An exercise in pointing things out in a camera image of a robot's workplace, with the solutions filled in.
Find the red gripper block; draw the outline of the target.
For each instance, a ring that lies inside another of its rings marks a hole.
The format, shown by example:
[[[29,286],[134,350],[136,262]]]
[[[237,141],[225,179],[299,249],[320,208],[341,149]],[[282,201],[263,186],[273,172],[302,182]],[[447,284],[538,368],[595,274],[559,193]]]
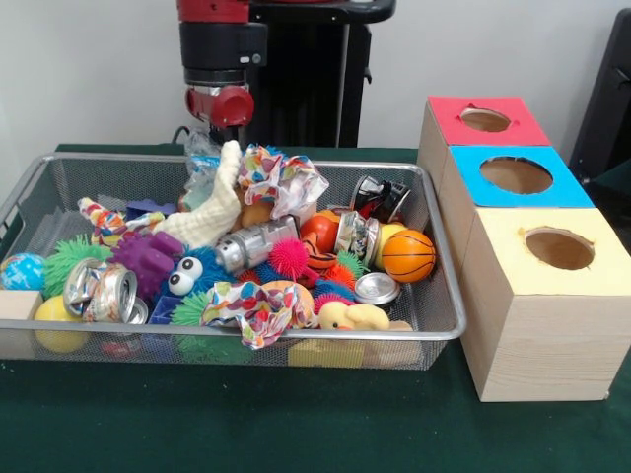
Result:
[[[185,93],[188,112],[196,119],[209,123],[209,140],[224,144],[224,131],[229,127],[229,139],[246,143],[246,128],[254,112],[254,99],[248,88],[237,85],[222,87],[189,87]]]

